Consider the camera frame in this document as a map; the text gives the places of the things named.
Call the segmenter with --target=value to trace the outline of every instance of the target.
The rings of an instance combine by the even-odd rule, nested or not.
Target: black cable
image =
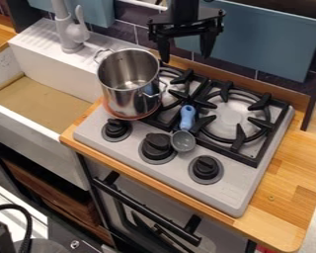
[[[27,228],[26,228],[25,238],[23,239],[23,242],[19,249],[19,253],[30,253],[31,243],[32,243],[31,237],[32,237],[32,231],[33,231],[33,220],[29,212],[26,209],[15,204],[1,205],[0,211],[1,210],[17,210],[25,215],[26,220],[27,220]]]

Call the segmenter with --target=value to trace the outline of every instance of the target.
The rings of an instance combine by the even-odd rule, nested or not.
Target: black knob
[[[170,135],[148,133],[144,139],[141,151],[150,160],[159,161],[168,158],[174,152]]]
[[[128,128],[128,122],[108,119],[108,123],[106,125],[106,135],[110,138],[119,138],[126,134]]]
[[[195,175],[203,180],[210,180],[219,174],[219,166],[216,160],[208,156],[201,156],[194,165]]]

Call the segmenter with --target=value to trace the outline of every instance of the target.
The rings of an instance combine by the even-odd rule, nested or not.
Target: gray faucet
[[[75,14],[79,24],[75,24],[71,13],[66,8],[64,0],[51,1],[62,50],[66,53],[79,51],[84,47],[83,42],[87,41],[90,37],[90,33],[84,23],[82,6],[76,6]]]

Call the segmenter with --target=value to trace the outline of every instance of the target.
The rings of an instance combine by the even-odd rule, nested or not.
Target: oven
[[[138,252],[239,253],[247,239],[80,156],[109,230]]]

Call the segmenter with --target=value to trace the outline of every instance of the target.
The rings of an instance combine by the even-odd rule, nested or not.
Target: pot rim
[[[103,82],[101,81],[100,77],[99,77],[99,70],[100,70],[100,67],[101,67],[103,61],[107,60],[107,59],[108,59],[111,55],[113,55],[114,53],[118,53],[118,52],[121,52],[121,51],[130,51],[130,50],[143,51],[143,52],[145,52],[145,53],[147,53],[147,54],[150,54],[150,55],[156,60],[156,62],[157,62],[157,71],[156,71],[156,73],[154,74],[154,76],[151,78],[151,80],[147,81],[144,85],[141,85],[141,86],[136,87],[136,88],[131,88],[131,89],[112,88],[112,87],[106,85],[105,83],[103,83]],[[97,70],[96,70],[96,77],[97,77],[98,81],[102,84],[103,87],[105,87],[105,88],[107,88],[107,89],[109,89],[109,90],[113,90],[113,91],[124,91],[124,92],[125,92],[125,91],[134,91],[134,90],[143,88],[143,87],[145,87],[146,85],[152,83],[153,80],[156,79],[157,76],[159,75],[159,71],[160,71],[159,60],[158,60],[158,58],[157,58],[152,52],[150,52],[150,51],[148,51],[148,50],[145,50],[145,49],[141,49],[141,48],[125,48],[125,49],[121,49],[121,50],[118,50],[118,51],[114,51],[114,52],[108,54],[106,57],[104,57],[104,58],[102,59],[102,61],[100,62],[100,64],[98,65],[98,68],[97,68]]]

